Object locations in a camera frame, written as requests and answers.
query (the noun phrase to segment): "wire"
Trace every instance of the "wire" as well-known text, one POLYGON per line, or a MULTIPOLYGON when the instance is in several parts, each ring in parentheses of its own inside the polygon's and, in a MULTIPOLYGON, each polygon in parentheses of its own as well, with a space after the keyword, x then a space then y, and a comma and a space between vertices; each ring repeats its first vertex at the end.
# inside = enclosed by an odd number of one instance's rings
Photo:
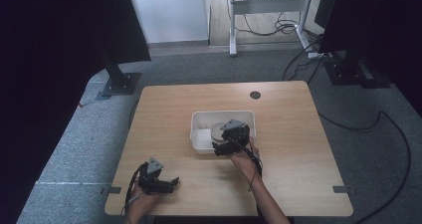
MULTIPOLYGON (((227 7, 227 15, 229 16, 229 19, 232 20, 232 17, 230 15, 230 9, 229 9, 229 0, 226 0, 226 4, 227 4, 226 5, 226 7, 227 7)), ((277 21, 275 23, 276 30, 273 31, 273 32, 270 32, 270 33, 259 33, 259 32, 255 32, 251 28, 251 26, 249 25, 248 19, 246 18, 247 17, 246 14, 244 14, 243 16, 244 16, 246 25, 248 26, 248 29, 249 30, 239 29, 237 27, 235 27, 235 29, 237 31, 239 31, 239 32, 248 32, 248 33, 252 33, 252 34, 254 34, 256 36, 272 36, 272 35, 274 35, 276 33, 279 33, 279 32, 282 32, 283 34, 291 34, 291 33, 294 33, 296 31, 296 27, 297 27, 297 25, 299 25, 299 23, 297 21, 290 20, 290 19, 280 19, 283 14, 284 13, 280 13, 280 15, 279 15, 279 17, 278 17, 278 19, 277 19, 277 21)))
POLYGON ((307 81, 307 84, 309 85, 311 80, 313 79, 314 75, 317 73, 317 69, 319 68, 320 63, 322 62, 322 60, 325 58, 325 54, 322 55, 322 57, 319 59, 319 62, 316 65, 316 68, 314 69, 313 74, 310 76, 310 79, 307 81))
POLYGON ((130 117, 129 117, 129 128, 131 127, 131 123, 133 121, 133 116, 134 116, 134 109, 137 106, 137 104, 139 103, 139 99, 137 99, 137 101, 133 104, 131 110, 130 110, 130 117))
POLYGON ((310 59, 309 61, 307 61, 304 64, 297 65, 296 68, 295 68, 294 74, 290 78, 288 78, 287 81, 291 81, 298 74, 298 71, 305 71, 305 70, 307 70, 308 69, 308 66, 310 64, 312 64, 316 59, 320 58, 321 56, 323 56, 323 54, 320 54, 320 55, 318 55, 318 56, 310 59))
POLYGON ((297 54, 286 66, 284 72, 283 72, 283 76, 282 76, 282 81, 285 81, 286 78, 286 72, 289 69, 289 67, 292 65, 292 63, 304 52, 307 50, 307 48, 309 48, 311 45, 313 45, 315 42, 310 43, 307 47, 305 47, 299 54, 297 54))
POLYGON ((258 173, 260 174, 260 176, 262 176, 263 175, 264 165, 263 165, 263 162, 262 162, 261 158, 259 158, 258 156, 255 155, 254 148, 252 147, 252 143, 251 142, 249 142, 249 145, 251 146, 251 150, 248 150, 248 148, 246 148, 246 147, 244 147, 242 145, 240 145, 240 147, 241 147, 241 149, 243 149, 251 157, 251 159, 255 162, 255 165, 257 167, 257 168, 255 168, 254 175, 252 176, 252 180, 249 183, 249 191, 251 191, 252 190, 252 184, 254 183, 255 176, 257 174, 257 170, 258 170, 258 173))
POLYGON ((362 127, 362 128, 346 126, 346 125, 340 124, 338 122, 335 122, 335 121, 327 118, 326 116, 324 116, 320 112, 318 114, 319 114, 319 116, 323 117, 325 120, 327 120, 327 121, 329 121, 329 122, 331 122, 331 123, 333 123, 333 124, 335 124, 335 125, 337 125, 339 127, 342 127, 342 128, 345 128, 345 129, 349 129, 349 130, 353 130, 353 131, 367 131, 367 130, 372 129, 373 127, 375 127, 378 124, 378 122, 379 122, 379 120, 381 118, 381 115, 383 114, 384 116, 386 116, 390 120, 390 122, 400 132, 400 135, 401 135, 401 137, 403 138, 403 140, 404 140, 404 142, 406 144, 406 155, 407 155, 406 171, 404 173, 403 179, 400 182, 399 187, 397 188, 396 192, 384 204, 382 204, 380 207, 378 207, 377 209, 375 209, 374 211, 372 211, 368 215, 360 218, 357 222, 355 222, 356 224, 362 223, 362 222, 368 220, 369 218, 371 218, 372 216, 376 215, 378 212, 380 212, 382 209, 384 209, 385 207, 387 207, 389 204, 391 204, 396 199, 396 197, 401 192, 401 190, 403 190, 403 187, 404 187, 404 185, 405 185, 405 183, 407 181, 407 178, 409 176, 409 171, 410 171, 410 167, 411 167, 411 163, 412 163, 412 153, 411 153, 411 150, 410 150, 409 141, 407 140, 407 137, 404 134, 403 130, 400 128, 400 126, 387 113, 385 113, 385 112, 379 112, 378 113, 378 116, 376 118, 376 121, 373 124, 371 124, 368 127, 362 127))
POLYGON ((130 203, 133 201, 131 196, 131 191, 132 191, 132 187, 133 184, 136 183, 136 176, 139 173, 140 169, 141 169, 142 165, 133 173, 132 179, 130 180, 129 186, 127 187, 127 192, 126 192, 126 198, 124 200, 125 205, 123 206, 124 209, 124 215, 127 213, 127 209, 128 209, 128 205, 130 205, 130 203))

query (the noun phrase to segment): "wall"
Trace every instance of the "wall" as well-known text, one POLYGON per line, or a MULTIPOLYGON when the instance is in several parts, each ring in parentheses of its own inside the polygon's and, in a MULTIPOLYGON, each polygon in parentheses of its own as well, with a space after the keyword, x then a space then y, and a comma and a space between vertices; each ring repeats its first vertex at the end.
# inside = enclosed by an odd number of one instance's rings
POLYGON ((204 0, 132 0, 147 43, 208 39, 204 0))

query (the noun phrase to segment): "black cable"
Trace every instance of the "black cable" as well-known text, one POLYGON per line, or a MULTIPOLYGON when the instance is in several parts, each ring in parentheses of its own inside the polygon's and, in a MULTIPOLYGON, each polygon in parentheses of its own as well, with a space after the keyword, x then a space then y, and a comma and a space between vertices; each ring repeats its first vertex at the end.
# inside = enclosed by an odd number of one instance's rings
POLYGON ((304 28, 305 33, 308 35, 309 39, 314 42, 314 41, 320 41, 322 40, 322 36, 323 34, 317 35, 316 33, 311 32, 308 29, 304 28))
POLYGON ((412 163, 412 153, 411 153, 411 150, 410 150, 409 141, 407 140, 407 137, 404 134, 403 130, 400 128, 400 126, 387 113, 385 113, 385 112, 379 112, 378 113, 378 116, 376 118, 376 121, 373 124, 371 124, 370 126, 363 127, 363 128, 346 126, 346 125, 340 124, 338 122, 335 122, 335 121, 327 118, 326 116, 324 116, 320 112, 318 114, 319 114, 319 116, 323 117, 325 120, 327 120, 327 121, 329 121, 329 122, 331 122, 331 123, 333 123, 333 124, 335 124, 335 125, 337 125, 339 127, 342 127, 342 128, 345 128, 345 129, 349 129, 349 130, 353 130, 353 131, 367 131, 367 130, 372 129, 373 127, 375 127, 378 124, 378 122, 379 122, 379 120, 381 118, 381 115, 383 114, 384 116, 386 116, 390 120, 390 122, 400 132, 400 135, 401 135, 401 137, 403 138, 403 140, 404 140, 404 142, 406 144, 406 155, 407 155, 406 171, 404 173, 403 179, 400 182, 399 187, 397 188, 396 192, 390 197, 390 199, 388 199, 384 204, 382 204, 380 207, 378 207, 377 209, 375 209, 374 211, 372 211, 368 215, 360 218, 360 220, 358 220, 358 221, 355 222, 356 224, 362 223, 362 222, 368 220, 369 218, 371 218, 372 216, 376 215, 378 212, 380 212, 381 210, 383 210, 389 204, 391 204, 395 200, 395 198, 398 196, 398 194, 401 192, 401 190, 403 190, 403 187, 404 187, 404 185, 405 185, 405 183, 407 181, 407 178, 409 176, 409 171, 410 171, 410 167, 411 167, 411 163, 412 163))
POLYGON ((255 162, 255 165, 257 166, 257 169, 258 169, 258 173, 260 174, 260 176, 262 176, 263 175, 263 169, 262 169, 262 166, 261 166, 261 159, 260 158, 258 158, 258 157, 256 157, 253 153, 252 153, 252 151, 250 151, 248 148, 246 148, 246 147, 244 147, 244 146, 242 146, 242 145, 240 145, 240 147, 242 148, 242 150, 244 150, 250 157, 251 157, 251 159, 255 162))
POLYGON ((320 58, 320 56, 316 56, 316 57, 310 59, 309 61, 307 61, 304 64, 297 65, 296 68, 295 68, 295 72, 293 73, 293 75, 290 78, 287 79, 287 81, 291 81, 298 74, 298 71, 305 71, 305 70, 307 70, 308 69, 308 66, 310 64, 312 64, 317 58, 320 58))
POLYGON ((304 52, 307 50, 307 48, 309 48, 311 45, 313 45, 315 42, 310 43, 307 47, 305 47, 299 54, 297 54, 286 66, 284 72, 283 72, 283 76, 282 76, 282 81, 285 80, 286 78, 286 72, 288 71, 289 67, 292 65, 292 63, 304 52))
POLYGON ((131 123, 133 121, 133 116, 134 116, 134 108, 137 106, 137 104, 139 103, 139 99, 137 99, 137 101, 133 104, 131 110, 130 110, 130 117, 129 117, 129 128, 131 127, 131 123))
POLYGON ((317 69, 319 68, 320 63, 322 62, 322 60, 325 58, 325 54, 322 55, 322 57, 319 59, 319 62, 317 62, 316 64, 316 68, 314 69, 313 74, 310 76, 310 79, 307 81, 307 84, 309 85, 311 80, 313 79, 314 75, 317 73, 317 69))
POLYGON ((410 150, 410 145, 409 145, 409 141, 406 138, 406 135, 404 134, 403 130, 400 128, 399 125, 397 125, 397 123, 385 112, 381 112, 382 114, 384 114, 390 121, 391 123, 394 124, 394 126, 397 128, 397 130, 400 132, 401 137, 404 139, 405 143, 406 143, 406 154, 407 154, 407 165, 406 165, 406 172, 404 174, 403 179, 401 180, 400 186, 398 187, 397 191, 394 193, 394 195, 388 200, 386 201, 382 206, 378 207, 376 210, 374 210, 373 212, 369 213, 368 215, 362 217, 360 220, 358 220, 356 222, 357 223, 362 223, 364 221, 366 221, 367 219, 371 218, 372 216, 374 216, 375 214, 377 214, 378 212, 380 212, 382 209, 384 209, 386 206, 388 206, 390 203, 392 203, 394 201, 394 199, 398 196, 398 194, 401 192, 401 190, 404 187, 404 184, 407 181, 407 177, 409 176, 409 171, 410 171, 410 165, 412 163, 412 153, 410 150))
MULTIPOLYGON (((229 19, 230 19, 230 20, 232 20, 232 17, 231 17, 231 15, 230 15, 230 10, 229 10, 229 0, 226 0, 226 4, 227 4, 227 14, 228 14, 228 16, 229 16, 229 19)), ((281 18, 281 16, 282 16, 282 14, 283 14, 283 13, 280 13, 280 15, 279 15, 279 17, 278 17, 278 19, 277 19, 277 21, 276 21, 276 23, 275 23, 276 30, 275 30, 274 32, 270 32, 270 33, 258 33, 258 32, 255 32, 255 31, 251 28, 251 26, 249 25, 248 19, 246 18, 246 17, 247 17, 247 16, 246 16, 246 14, 244 14, 243 16, 244 16, 244 18, 245 18, 245 22, 246 22, 246 25, 248 26, 248 29, 249 29, 249 30, 239 29, 239 28, 237 28, 237 27, 235 27, 235 29, 236 29, 237 31, 239 31, 239 32, 248 32, 248 33, 252 33, 252 34, 254 34, 254 35, 256 35, 256 36, 272 36, 272 35, 274 35, 274 34, 276 34, 276 33, 279 33, 279 32, 282 32, 282 33, 284 33, 284 34, 291 34, 291 33, 294 33, 294 32, 295 32, 295 30, 296 30, 296 26, 297 26, 299 23, 298 23, 297 21, 294 21, 294 20, 289 20, 289 19, 280 19, 280 18, 281 18)))
POLYGON ((129 186, 127 187, 126 198, 124 200, 124 206, 123 206, 124 215, 127 213, 127 209, 130 205, 129 200, 130 200, 130 196, 131 196, 131 190, 132 190, 133 184, 136 183, 136 176, 139 173, 140 168, 141 168, 141 166, 134 172, 132 179, 130 180, 129 186))

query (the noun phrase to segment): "table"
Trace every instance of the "table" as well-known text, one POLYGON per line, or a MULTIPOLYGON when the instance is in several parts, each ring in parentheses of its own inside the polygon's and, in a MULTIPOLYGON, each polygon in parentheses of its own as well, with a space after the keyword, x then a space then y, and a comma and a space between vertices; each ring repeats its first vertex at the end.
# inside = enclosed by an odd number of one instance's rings
POLYGON ((180 182, 151 215, 255 216, 248 184, 226 157, 198 154, 189 139, 192 115, 252 111, 263 179, 288 216, 349 216, 343 186, 317 110, 304 82, 156 86, 143 89, 112 183, 105 212, 119 215, 134 171, 151 156, 160 179, 180 182), (254 100, 251 92, 261 97, 254 100))

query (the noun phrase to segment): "desk leg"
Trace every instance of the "desk leg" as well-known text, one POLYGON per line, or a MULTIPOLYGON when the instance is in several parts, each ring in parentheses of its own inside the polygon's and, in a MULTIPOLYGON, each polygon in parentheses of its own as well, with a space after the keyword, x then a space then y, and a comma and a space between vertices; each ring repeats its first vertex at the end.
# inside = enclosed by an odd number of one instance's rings
POLYGON ((302 46, 304 48, 307 48, 306 51, 308 53, 312 52, 313 49, 310 47, 310 42, 305 37, 304 26, 305 26, 305 22, 307 21, 308 12, 310 11, 311 1, 312 0, 305 0, 304 10, 302 10, 302 14, 301 14, 301 23, 296 29, 296 33, 298 34, 299 40, 301 40, 302 46))
POLYGON ((235 0, 230 0, 230 17, 232 18, 230 21, 230 56, 236 57, 236 25, 235 25, 235 0))

